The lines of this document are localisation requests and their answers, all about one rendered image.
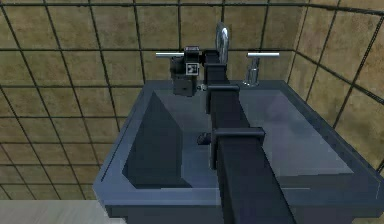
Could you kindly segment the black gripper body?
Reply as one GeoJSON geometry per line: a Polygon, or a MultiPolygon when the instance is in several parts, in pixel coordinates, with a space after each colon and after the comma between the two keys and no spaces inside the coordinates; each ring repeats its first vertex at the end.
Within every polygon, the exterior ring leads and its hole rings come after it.
{"type": "Polygon", "coordinates": [[[192,97],[196,93],[196,77],[186,73],[186,63],[183,57],[170,59],[170,73],[175,95],[192,97]]]}

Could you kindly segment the chrome curved faucet spout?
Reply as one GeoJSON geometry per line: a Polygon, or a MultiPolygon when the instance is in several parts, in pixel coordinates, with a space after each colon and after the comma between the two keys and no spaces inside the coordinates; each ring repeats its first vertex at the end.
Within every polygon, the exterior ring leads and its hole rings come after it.
{"type": "Polygon", "coordinates": [[[215,47],[219,53],[219,61],[222,64],[228,63],[229,49],[229,30],[223,22],[218,22],[216,26],[215,47]]]}

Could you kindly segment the dark grey-blue sink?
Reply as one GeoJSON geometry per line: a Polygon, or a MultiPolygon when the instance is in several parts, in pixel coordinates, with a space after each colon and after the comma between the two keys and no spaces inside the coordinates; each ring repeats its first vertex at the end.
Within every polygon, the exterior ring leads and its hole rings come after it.
{"type": "MultiPolygon", "coordinates": [[[[384,178],[283,81],[242,87],[240,102],[297,224],[352,224],[384,214],[384,178]]],[[[141,90],[93,189],[123,224],[224,224],[205,95],[176,96],[169,81],[141,90]]]]}

